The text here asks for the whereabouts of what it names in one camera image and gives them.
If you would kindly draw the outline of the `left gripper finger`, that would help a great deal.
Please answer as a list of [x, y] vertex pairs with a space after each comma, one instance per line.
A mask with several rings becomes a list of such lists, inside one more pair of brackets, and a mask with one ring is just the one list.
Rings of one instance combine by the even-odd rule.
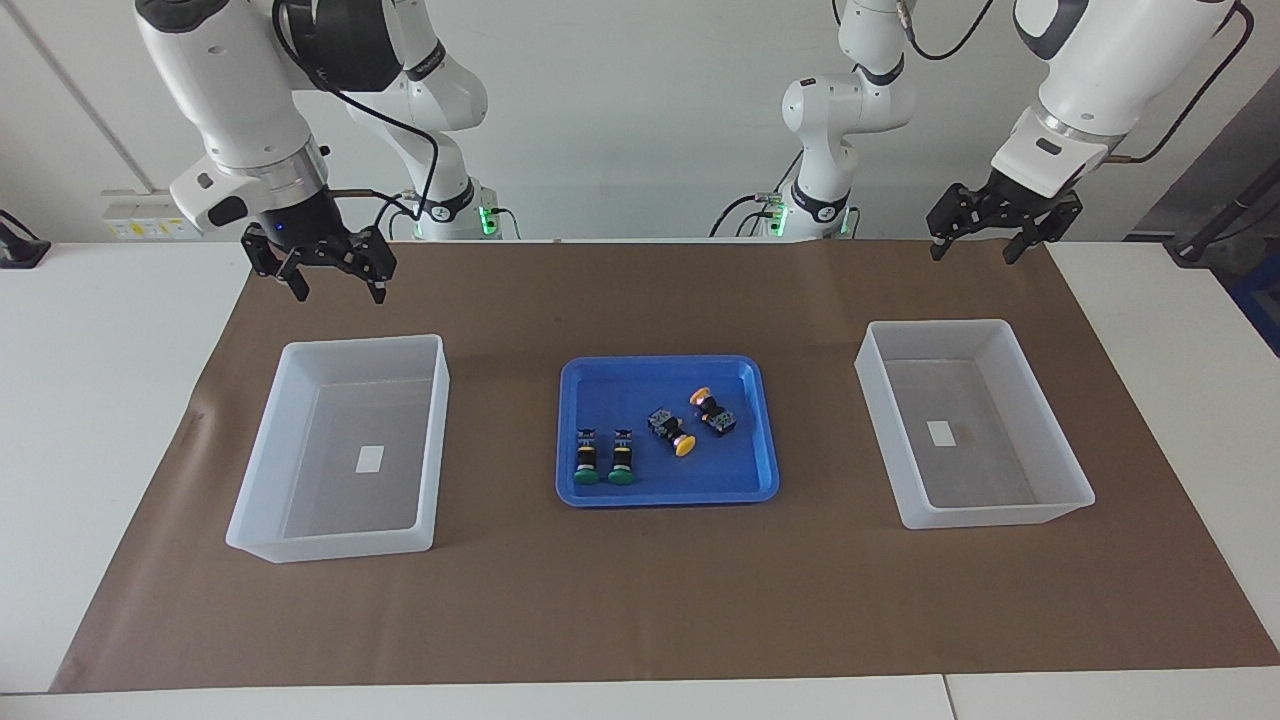
[[980, 193], [961, 183], [951, 184], [925, 214], [933, 237], [931, 256], [941, 261], [955, 241], [980, 229]]
[[1014, 265], [1027, 250], [1060, 241], [1082, 210], [1083, 204], [1076, 191], [1069, 190], [1061, 199], [1056, 199], [1053, 205], [1038, 219], [1024, 211], [1019, 232], [1004, 250], [1005, 263]]

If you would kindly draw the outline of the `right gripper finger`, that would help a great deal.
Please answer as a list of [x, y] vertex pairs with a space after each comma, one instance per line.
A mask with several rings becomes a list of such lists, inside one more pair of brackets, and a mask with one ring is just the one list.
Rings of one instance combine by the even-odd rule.
[[308, 283], [298, 269], [298, 258], [293, 252], [288, 252], [284, 258], [278, 256], [260, 224], [248, 224], [244, 228], [242, 249], [259, 277], [271, 278], [288, 287], [298, 302], [307, 300]]
[[387, 301], [388, 284], [397, 268], [397, 258], [381, 231], [369, 225], [360, 232], [348, 233], [347, 250], [340, 255], [340, 269], [362, 281], [376, 305]]

